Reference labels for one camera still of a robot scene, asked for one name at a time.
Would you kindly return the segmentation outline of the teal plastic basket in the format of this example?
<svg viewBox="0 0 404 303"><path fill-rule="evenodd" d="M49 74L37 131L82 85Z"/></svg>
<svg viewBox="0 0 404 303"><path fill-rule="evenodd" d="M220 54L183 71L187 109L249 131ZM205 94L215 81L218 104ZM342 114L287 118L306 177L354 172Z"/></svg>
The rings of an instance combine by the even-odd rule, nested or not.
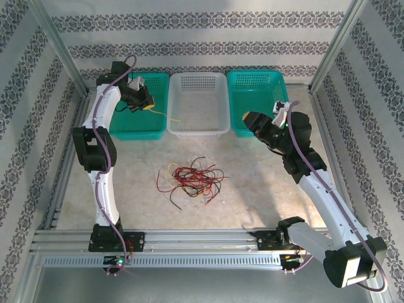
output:
<svg viewBox="0 0 404 303"><path fill-rule="evenodd" d="M151 110L131 112L120 101L112 116L109 132L119 140L159 140L166 130L169 76L166 73L135 73L141 76L155 101Z"/></svg>
<svg viewBox="0 0 404 303"><path fill-rule="evenodd" d="M249 111L264 113L273 118L276 102L287 102L288 94L279 71L242 70L227 74L230 120L236 136L250 138L242 116Z"/></svg>

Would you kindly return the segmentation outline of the white plastic basket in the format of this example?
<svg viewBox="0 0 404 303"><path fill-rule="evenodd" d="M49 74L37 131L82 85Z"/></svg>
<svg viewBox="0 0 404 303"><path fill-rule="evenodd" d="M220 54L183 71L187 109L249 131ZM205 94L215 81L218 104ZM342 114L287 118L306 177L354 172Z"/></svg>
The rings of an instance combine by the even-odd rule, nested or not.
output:
<svg viewBox="0 0 404 303"><path fill-rule="evenodd" d="M167 131L178 138L218 138L228 133L226 76L213 72L173 74L167 101Z"/></svg>

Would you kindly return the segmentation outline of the grey metal sheet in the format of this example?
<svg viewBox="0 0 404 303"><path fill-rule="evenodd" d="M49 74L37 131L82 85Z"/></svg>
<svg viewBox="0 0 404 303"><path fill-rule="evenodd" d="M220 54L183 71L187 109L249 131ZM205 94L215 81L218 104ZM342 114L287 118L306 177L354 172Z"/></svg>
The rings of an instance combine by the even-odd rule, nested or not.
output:
<svg viewBox="0 0 404 303"><path fill-rule="evenodd" d="M27 264L13 303L394 303L389 292L336 288L311 261L296 274L267 270L50 267L46 256Z"/></svg>

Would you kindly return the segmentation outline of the aluminium side rail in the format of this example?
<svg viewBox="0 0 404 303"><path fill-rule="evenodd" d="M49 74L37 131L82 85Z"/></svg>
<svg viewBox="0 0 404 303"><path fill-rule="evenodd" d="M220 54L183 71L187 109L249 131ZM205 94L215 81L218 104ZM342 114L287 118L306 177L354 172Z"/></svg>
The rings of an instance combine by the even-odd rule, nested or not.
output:
<svg viewBox="0 0 404 303"><path fill-rule="evenodd" d="M53 228L54 221L56 221L56 219L54 219L55 214L61 209L75 155L73 129L80 126L84 121L91 99L92 92L88 91L87 94L81 98L74 112L71 127L66 137L66 144L54 179L49 205L40 226L42 230Z"/></svg>
<svg viewBox="0 0 404 303"><path fill-rule="evenodd" d="M342 138L330 104L321 105L314 93L309 94L314 115L318 122L326 156L338 192L343 196L348 207L354 212L359 222L367 225L366 208L362 193L357 184L354 166Z"/></svg>

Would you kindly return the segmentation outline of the aluminium frame post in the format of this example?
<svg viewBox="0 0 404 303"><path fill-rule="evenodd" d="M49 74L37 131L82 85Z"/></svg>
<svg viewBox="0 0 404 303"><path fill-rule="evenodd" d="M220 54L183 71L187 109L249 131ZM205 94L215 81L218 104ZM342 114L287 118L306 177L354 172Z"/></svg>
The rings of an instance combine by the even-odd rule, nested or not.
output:
<svg viewBox="0 0 404 303"><path fill-rule="evenodd" d="M64 44L60 33L52 21L52 18L48 14L42 0L25 0L36 21L46 34L49 42L51 43L54 51L60 58L62 64L66 68L69 77L72 79L75 87L81 94L88 94L88 87L78 70L68 48Z"/></svg>
<svg viewBox="0 0 404 303"><path fill-rule="evenodd" d="M322 58L318 69L308 86L310 94L313 94L318 90L327 72L330 70L336 56L340 52L340 49L343 47L346 39L348 38L350 31L355 25L357 19L362 14L362 11L368 2L369 0L352 0L350 3L340 27L331 40L330 46L328 47L326 54Z"/></svg>

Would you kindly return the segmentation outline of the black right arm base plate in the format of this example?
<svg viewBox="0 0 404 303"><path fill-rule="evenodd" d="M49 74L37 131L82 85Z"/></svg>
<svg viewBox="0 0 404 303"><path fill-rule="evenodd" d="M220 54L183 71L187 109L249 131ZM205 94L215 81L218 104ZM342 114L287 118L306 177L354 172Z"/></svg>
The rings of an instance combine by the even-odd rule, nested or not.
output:
<svg viewBox="0 0 404 303"><path fill-rule="evenodd" d="M258 230L249 233L256 239L259 251L301 251L303 248L290 240L288 233L277 230Z"/></svg>

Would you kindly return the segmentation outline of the aluminium mounting rail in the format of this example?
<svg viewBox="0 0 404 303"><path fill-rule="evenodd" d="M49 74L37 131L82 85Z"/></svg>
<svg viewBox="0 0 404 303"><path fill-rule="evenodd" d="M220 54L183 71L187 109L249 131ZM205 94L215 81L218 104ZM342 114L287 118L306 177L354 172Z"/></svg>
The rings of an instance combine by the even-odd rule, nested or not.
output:
<svg viewBox="0 0 404 303"><path fill-rule="evenodd" d="M144 232L145 245L139 253L243 253L259 251L256 239L249 233L274 229L207 229L207 230L130 230ZM90 230L39 230L34 233L29 252L85 253L90 243Z"/></svg>

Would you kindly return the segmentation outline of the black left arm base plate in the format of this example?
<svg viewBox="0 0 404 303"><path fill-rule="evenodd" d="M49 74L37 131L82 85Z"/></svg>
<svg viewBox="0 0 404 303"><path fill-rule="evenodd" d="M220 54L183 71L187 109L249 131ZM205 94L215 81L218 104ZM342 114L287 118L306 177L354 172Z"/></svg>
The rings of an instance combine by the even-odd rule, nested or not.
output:
<svg viewBox="0 0 404 303"><path fill-rule="evenodd" d="M144 232L124 232L122 238L125 241L127 252L143 252L145 245ZM92 253L124 252L121 238L113 230L108 231L106 234L92 232L88 250Z"/></svg>

